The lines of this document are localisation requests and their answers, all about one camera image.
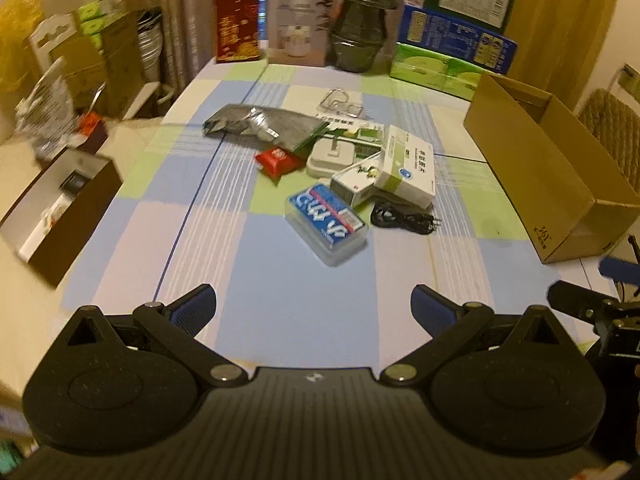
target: black mechanical device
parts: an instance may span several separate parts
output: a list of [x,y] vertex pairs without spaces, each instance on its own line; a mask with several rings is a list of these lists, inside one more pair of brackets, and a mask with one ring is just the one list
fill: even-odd
[[[593,320],[597,357],[635,362],[613,298],[559,282],[549,300]],[[546,306],[502,316],[418,285],[412,314],[433,339],[378,380],[369,368],[249,378],[194,339],[215,308],[209,285],[130,316],[80,307],[24,391],[40,449],[10,480],[566,480],[606,462],[588,446],[605,389]]]

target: white plastic device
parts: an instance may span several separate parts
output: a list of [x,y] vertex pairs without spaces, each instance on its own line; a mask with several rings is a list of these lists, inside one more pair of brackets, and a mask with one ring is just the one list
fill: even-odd
[[329,177],[353,164],[354,144],[346,140],[318,139],[306,161],[306,172],[314,178]]

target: checkered tablecloth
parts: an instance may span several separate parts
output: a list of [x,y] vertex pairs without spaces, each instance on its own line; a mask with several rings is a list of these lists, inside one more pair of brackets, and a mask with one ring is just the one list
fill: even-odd
[[[228,103],[313,112],[343,88],[374,121],[393,123],[434,147],[442,226],[421,237],[371,228],[367,247],[325,266],[283,217],[290,194],[314,182],[304,171],[275,186],[254,162],[255,140],[204,138],[202,123]],[[511,203],[462,126],[468,103],[388,78],[331,68],[208,65],[174,104],[140,156],[66,288],[62,307],[97,304],[130,312],[168,303],[200,283],[218,295],[198,339],[251,367],[357,367],[375,371],[430,337],[409,298],[426,283],[456,302],[499,313],[546,303],[560,278],[612,293],[596,260],[540,263]],[[368,221],[370,206],[361,213]],[[577,340],[591,329],[570,318]]]

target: red packet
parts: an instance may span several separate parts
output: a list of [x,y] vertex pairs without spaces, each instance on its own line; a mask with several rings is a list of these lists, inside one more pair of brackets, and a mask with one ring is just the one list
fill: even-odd
[[262,166],[264,173],[274,179],[305,165],[301,158],[278,147],[258,153],[255,160]]

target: black power cord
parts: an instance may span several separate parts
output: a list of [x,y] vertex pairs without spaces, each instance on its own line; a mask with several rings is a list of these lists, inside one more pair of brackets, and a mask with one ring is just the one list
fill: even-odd
[[381,202],[373,206],[371,223],[376,227],[399,227],[419,235],[430,235],[440,225],[440,219],[428,213],[402,213],[389,202]]

